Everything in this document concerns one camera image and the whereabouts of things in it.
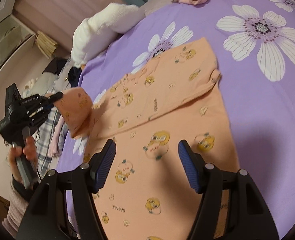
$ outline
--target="white pillow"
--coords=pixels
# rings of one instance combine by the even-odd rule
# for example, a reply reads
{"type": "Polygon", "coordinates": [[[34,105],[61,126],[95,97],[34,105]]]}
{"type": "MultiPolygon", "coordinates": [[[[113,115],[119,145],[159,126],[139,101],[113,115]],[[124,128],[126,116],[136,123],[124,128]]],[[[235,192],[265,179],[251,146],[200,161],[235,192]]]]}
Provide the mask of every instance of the white pillow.
{"type": "Polygon", "coordinates": [[[75,67],[95,58],[118,33],[126,33],[144,17],[144,12],[135,5],[110,3],[96,15],[84,19],[73,35],[71,58],[75,67]]]}

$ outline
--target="curtain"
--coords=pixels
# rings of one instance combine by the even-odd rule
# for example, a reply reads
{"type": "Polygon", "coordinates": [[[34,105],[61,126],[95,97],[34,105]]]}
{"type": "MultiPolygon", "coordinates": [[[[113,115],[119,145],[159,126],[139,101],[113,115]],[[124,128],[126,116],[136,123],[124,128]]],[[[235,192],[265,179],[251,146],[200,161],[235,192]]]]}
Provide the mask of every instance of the curtain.
{"type": "Polygon", "coordinates": [[[122,0],[16,0],[13,15],[33,31],[41,30],[71,51],[75,29],[109,3],[122,0]]]}

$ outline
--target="person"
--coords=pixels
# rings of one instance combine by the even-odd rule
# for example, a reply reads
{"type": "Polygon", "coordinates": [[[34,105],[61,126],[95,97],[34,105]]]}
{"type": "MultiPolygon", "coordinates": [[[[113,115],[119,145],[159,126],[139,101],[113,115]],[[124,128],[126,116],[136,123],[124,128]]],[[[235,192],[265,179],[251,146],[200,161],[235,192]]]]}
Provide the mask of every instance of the person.
{"type": "Polygon", "coordinates": [[[8,162],[12,172],[10,207],[9,213],[2,222],[2,225],[14,238],[19,230],[21,220],[33,192],[38,186],[38,183],[36,183],[28,189],[24,188],[23,180],[15,161],[15,158],[20,157],[22,154],[26,156],[27,160],[33,161],[37,165],[37,148],[32,136],[26,138],[26,146],[23,149],[21,147],[11,147],[8,155],[8,162]]]}

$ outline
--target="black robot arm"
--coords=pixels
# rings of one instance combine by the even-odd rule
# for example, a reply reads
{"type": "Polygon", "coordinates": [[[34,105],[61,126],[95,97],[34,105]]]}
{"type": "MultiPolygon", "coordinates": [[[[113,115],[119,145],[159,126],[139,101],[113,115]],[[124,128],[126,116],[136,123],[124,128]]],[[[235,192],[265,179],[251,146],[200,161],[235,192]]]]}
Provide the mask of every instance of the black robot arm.
{"type": "MultiPolygon", "coordinates": [[[[246,170],[221,171],[205,163],[187,141],[178,152],[191,187],[203,194],[187,240],[212,240],[221,207],[222,191],[230,192],[224,235],[219,240],[279,240],[270,211],[246,170]]],[[[66,190],[72,190],[73,205],[82,240],[108,240],[95,208],[92,194],[104,186],[116,153],[108,140],[100,153],[74,171],[50,170],[36,189],[21,222],[17,240],[69,240],[66,190]]]]}

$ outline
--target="human hand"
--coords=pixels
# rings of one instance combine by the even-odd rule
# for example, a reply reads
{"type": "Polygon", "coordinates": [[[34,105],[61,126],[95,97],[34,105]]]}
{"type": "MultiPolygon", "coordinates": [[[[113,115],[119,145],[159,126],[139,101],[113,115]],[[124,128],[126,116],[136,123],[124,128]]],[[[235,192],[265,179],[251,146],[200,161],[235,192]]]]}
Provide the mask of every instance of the human hand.
{"type": "MultiPolygon", "coordinates": [[[[26,146],[23,149],[23,154],[26,156],[28,161],[33,161],[35,165],[38,164],[37,158],[37,148],[35,146],[34,138],[29,136],[26,138],[26,146]]],[[[15,158],[20,157],[22,154],[21,147],[11,147],[8,155],[8,162],[10,165],[10,169],[13,175],[13,178],[23,184],[23,180],[21,178],[20,172],[18,170],[18,166],[16,165],[15,158]]]]}

